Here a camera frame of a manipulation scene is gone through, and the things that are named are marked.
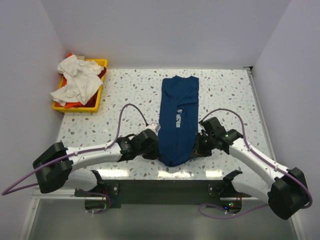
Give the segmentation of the blue printed t-shirt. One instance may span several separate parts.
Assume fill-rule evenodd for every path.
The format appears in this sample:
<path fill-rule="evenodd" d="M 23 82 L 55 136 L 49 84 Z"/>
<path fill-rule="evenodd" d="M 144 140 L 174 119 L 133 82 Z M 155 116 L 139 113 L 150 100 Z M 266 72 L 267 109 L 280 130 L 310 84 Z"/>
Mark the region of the blue printed t-shirt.
<path fill-rule="evenodd" d="M 194 76 L 165 78 L 161 87 L 158 149 L 168 167 L 191 158 L 198 133 L 199 79 Z"/>

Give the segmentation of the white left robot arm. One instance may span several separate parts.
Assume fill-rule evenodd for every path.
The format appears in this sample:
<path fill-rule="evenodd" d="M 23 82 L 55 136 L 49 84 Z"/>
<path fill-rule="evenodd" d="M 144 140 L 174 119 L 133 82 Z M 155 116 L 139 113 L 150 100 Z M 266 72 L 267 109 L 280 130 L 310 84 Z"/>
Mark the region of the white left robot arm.
<path fill-rule="evenodd" d="M 100 182 L 96 171 L 85 168 L 104 163 L 131 161 L 137 156 L 156 159 L 158 156 L 158 130 L 146 128 L 133 137 L 119 137 L 112 144 L 91 147 L 65 147 L 56 142 L 32 164 L 39 190 L 52 193 L 62 187 L 90 191 Z"/>

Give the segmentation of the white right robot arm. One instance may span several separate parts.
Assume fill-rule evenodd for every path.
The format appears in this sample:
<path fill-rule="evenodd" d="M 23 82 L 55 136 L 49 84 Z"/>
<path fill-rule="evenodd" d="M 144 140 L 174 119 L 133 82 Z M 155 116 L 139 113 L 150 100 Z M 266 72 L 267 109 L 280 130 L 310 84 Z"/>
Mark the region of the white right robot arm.
<path fill-rule="evenodd" d="M 227 187 L 263 201 L 283 220 L 311 206 L 313 200 L 299 168 L 288 168 L 267 157 L 248 142 L 244 131 L 226 130 L 216 117 L 203 119 L 199 124 L 202 130 L 197 135 L 196 152 L 200 156 L 207 157 L 213 150 L 223 151 L 264 181 L 264 186 L 245 183 L 237 179 L 241 170 L 234 170 L 223 178 Z"/>

